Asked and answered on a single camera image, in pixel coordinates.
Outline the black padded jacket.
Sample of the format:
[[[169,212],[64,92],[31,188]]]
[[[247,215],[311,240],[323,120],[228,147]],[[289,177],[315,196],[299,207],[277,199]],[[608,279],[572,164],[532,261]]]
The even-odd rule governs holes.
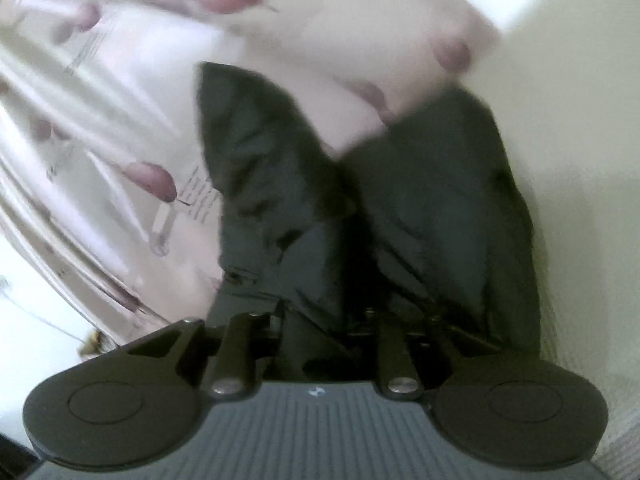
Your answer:
[[[222,200],[206,322],[280,314],[280,377],[345,379],[369,313],[538,356],[532,219],[474,94],[452,86],[331,157],[288,92],[204,63],[198,116]]]

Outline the floral pink curtain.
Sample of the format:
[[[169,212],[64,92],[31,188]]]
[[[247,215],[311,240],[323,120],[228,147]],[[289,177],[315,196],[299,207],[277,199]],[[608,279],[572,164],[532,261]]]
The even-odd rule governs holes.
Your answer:
[[[336,153],[498,37],[469,0],[1,0],[1,224],[120,344],[201,318],[222,275],[201,62],[280,84]]]

